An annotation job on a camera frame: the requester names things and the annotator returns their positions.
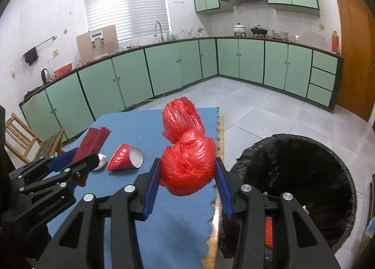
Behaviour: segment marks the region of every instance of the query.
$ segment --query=trash can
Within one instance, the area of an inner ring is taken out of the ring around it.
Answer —
[[[292,193],[334,253],[349,237],[356,189],[348,168],[323,144],[297,135],[273,135],[245,149],[231,172],[268,195]],[[240,226],[240,220],[222,218],[219,248],[225,258],[236,253]]]

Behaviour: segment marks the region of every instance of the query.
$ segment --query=window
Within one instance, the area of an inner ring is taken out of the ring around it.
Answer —
[[[85,0],[89,31],[116,25],[119,41],[169,31],[165,0]]]

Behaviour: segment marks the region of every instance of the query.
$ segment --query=metal screw cap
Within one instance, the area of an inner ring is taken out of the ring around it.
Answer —
[[[285,200],[292,200],[293,195],[290,194],[290,193],[284,193],[284,194],[282,194],[282,198],[284,198]]]
[[[251,185],[248,185],[248,184],[243,184],[241,185],[241,190],[243,190],[244,192],[250,192],[253,188],[251,187]]]
[[[124,187],[124,191],[127,192],[127,193],[134,192],[135,191],[135,186],[132,185],[132,184],[129,184],[126,187]]]
[[[86,194],[84,197],[83,197],[83,200],[86,201],[86,202],[90,202],[94,199],[94,195],[93,194]]]

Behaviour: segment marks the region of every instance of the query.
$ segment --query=blue gripper pad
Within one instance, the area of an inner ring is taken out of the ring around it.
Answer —
[[[72,149],[62,155],[59,155],[56,158],[53,158],[50,163],[48,164],[48,169],[51,172],[60,172],[63,168],[70,165],[72,162],[74,155],[77,151],[78,147]]]
[[[227,216],[228,219],[232,219],[234,216],[234,210],[232,207],[232,194],[224,176],[224,173],[226,172],[227,171],[225,170],[224,164],[220,163],[217,158],[215,181],[219,191],[223,213]]]
[[[146,193],[144,195],[144,207],[142,211],[142,215],[145,220],[149,217],[149,215],[152,213],[152,210],[154,209],[156,194],[160,185],[160,159],[158,159],[158,161],[156,162],[155,168],[151,168],[151,171],[149,173],[152,173],[152,175],[149,185],[146,189]]]

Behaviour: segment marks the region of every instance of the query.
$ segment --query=red thermos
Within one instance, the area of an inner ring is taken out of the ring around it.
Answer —
[[[337,53],[339,51],[339,36],[336,31],[332,33],[332,52]]]

